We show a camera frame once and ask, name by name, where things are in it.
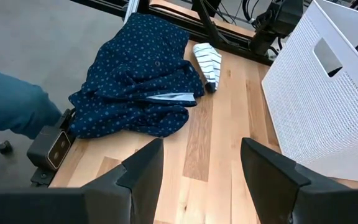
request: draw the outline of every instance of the laundry basket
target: laundry basket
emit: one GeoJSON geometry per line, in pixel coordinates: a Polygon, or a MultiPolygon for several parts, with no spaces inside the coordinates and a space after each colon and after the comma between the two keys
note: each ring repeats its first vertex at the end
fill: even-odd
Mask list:
{"type": "Polygon", "coordinates": [[[358,11],[313,1],[262,81],[282,153],[350,180],[358,180],[357,45],[358,11]]]}

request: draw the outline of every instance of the blue jeans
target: blue jeans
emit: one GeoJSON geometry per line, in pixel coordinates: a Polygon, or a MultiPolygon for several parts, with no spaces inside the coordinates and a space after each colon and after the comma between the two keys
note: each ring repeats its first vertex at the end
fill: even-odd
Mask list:
{"type": "Polygon", "coordinates": [[[60,115],[41,87],[0,73],[0,131],[10,129],[34,139],[60,115]]]}

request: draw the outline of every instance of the white striped cloth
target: white striped cloth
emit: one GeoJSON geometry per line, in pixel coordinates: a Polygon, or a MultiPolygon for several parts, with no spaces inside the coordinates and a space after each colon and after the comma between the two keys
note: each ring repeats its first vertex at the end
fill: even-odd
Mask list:
{"type": "Polygon", "coordinates": [[[215,92],[218,89],[221,76],[222,56],[209,43],[194,45],[193,53],[201,71],[203,71],[207,85],[211,85],[214,88],[211,91],[215,92]]]}

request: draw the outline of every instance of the folded clothing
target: folded clothing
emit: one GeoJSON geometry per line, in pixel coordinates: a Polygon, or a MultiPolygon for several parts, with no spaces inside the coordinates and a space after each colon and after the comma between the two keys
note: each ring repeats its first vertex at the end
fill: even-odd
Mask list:
{"type": "Polygon", "coordinates": [[[81,90],[71,131],[96,138],[122,129],[165,137],[188,120],[184,106],[204,95],[200,76],[183,60],[188,33],[158,17],[133,13],[98,51],[81,90]]]}
{"type": "Polygon", "coordinates": [[[218,89],[221,76],[222,56],[209,44],[196,44],[193,53],[206,79],[206,89],[214,93],[218,89]]]}

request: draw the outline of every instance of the wooden tabletop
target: wooden tabletop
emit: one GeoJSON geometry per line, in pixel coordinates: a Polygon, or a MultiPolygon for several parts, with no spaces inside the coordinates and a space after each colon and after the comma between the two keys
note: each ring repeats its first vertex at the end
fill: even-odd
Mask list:
{"type": "MultiPolygon", "coordinates": [[[[201,74],[192,54],[184,58],[201,74]]],[[[164,139],[163,182],[155,224],[259,223],[240,159],[243,137],[280,152],[261,80],[268,66],[218,50],[221,81],[214,94],[188,108],[189,121],[164,139]]],[[[81,187],[114,168],[154,137],[121,131],[98,139],[77,139],[51,187],[81,187]]],[[[351,187],[358,182],[339,180],[351,187]]]]}

